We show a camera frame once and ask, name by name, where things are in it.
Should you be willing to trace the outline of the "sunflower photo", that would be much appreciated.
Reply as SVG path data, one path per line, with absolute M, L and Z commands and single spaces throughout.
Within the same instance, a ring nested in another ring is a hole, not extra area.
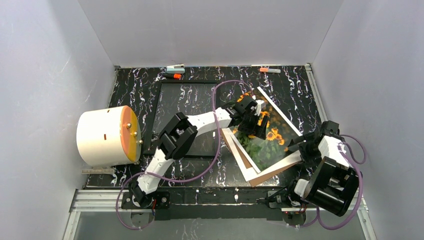
M 288 157 L 287 146 L 292 139 L 301 135 L 301 132 L 294 126 L 290 119 L 280 110 L 270 96 L 261 88 L 257 87 L 253 92 L 244 93 L 243 96 L 254 95 L 256 100 L 262 100 L 265 107 L 261 110 L 258 125 L 264 115 L 269 116 L 266 140 L 253 135 L 247 135 L 238 131 L 238 126 L 230 127 L 237 143 L 240 143 L 241 150 L 248 155 L 247 159 L 253 168 L 260 173 Z

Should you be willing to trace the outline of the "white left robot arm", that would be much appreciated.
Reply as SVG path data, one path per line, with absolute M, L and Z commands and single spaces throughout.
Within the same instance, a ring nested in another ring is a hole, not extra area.
M 261 116 L 265 106 L 264 100 L 246 96 L 239 102 L 227 103 L 199 115 L 176 113 L 160 132 L 154 155 L 131 190 L 143 196 L 155 192 L 170 165 L 185 157 L 196 137 L 202 134 L 236 127 L 246 135 L 264 140 L 269 119 Z

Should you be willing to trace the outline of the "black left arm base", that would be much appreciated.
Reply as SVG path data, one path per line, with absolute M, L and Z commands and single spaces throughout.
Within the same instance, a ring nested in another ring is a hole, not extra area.
M 125 210 L 168 209 L 171 195 L 167 191 L 155 191 L 150 194 L 143 193 L 140 188 L 130 187 L 128 192 L 123 193 L 120 207 Z

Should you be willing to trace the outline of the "black picture frame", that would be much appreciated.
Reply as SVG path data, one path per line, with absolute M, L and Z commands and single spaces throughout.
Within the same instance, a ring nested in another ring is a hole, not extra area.
M 212 92 L 217 84 L 216 80 L 161 80 L 152 113 L 146 119 L 142 154 L 154 155 L 160 132 L 176 113 L 194 116 L 211 111 Z

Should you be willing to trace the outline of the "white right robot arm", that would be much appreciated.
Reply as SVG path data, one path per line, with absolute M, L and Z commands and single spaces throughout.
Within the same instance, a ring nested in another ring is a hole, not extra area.
M 288 149 L 298 153 L 305 166 L 317 164 L 309 180 L 297 177 L 291 181 L 287 195 L 292 200 L 312 203 L 338 217 L 347 212 L 359 187 L 359 177 L 341 154 L 342 142 L 339 124 L 330 120 L 290 141 Z

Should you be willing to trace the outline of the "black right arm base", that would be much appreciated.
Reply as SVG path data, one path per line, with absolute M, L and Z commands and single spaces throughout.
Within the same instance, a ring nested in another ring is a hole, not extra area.
M 267 192 L 264 200 L 271 209 L 295 208 L 302 211 L 309 204 L 294 192 L 293 186 L 270 190 Z

